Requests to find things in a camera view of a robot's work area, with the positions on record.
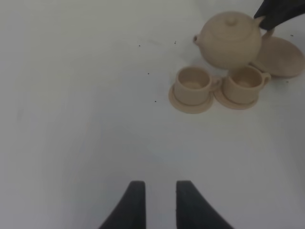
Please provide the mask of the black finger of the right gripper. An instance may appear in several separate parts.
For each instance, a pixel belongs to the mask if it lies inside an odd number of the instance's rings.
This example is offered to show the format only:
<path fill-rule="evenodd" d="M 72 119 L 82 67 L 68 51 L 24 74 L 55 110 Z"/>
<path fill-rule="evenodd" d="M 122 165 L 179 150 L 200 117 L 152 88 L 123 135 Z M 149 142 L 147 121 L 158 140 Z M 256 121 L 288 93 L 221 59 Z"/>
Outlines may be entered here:
<path fill-rule="evenodd" d="M 254 15 L 254 19 L 269 15 L 283 3 L 285 3 L 285 0 L 263 0 L 262 4 Z"/>
<path fill-rule="evenodd" d="M 259 27 L 263 30 L 271 30 L 276 26 L 292 19 L 298 17 L 305 13 L 304 7 L 293 7 L 280 10 L 267 10 L 263 12 L 262 16 L 264 19 L 260 23 Z"/>

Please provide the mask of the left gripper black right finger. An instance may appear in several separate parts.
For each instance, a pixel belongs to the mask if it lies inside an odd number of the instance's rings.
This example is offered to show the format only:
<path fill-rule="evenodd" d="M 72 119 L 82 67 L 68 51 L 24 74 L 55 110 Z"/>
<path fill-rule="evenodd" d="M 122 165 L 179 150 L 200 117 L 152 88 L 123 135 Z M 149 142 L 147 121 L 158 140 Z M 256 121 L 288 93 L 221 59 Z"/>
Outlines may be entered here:
<path fill-rule="evenodd" d="M 191 181 L 176 182 L 176 227 L 178 229 L 232 228 Z"/>

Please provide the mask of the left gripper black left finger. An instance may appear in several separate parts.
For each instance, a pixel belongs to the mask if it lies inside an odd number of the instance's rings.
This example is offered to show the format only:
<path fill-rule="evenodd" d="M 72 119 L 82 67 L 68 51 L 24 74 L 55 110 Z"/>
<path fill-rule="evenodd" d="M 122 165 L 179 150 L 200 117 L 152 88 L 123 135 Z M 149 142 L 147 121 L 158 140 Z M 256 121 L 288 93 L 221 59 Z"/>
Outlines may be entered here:
<path fill-rule="evenodd" d="M 112 213 L 100 229 L 145 229 L 146 190 L 145 182 L 132 181 Z"/>

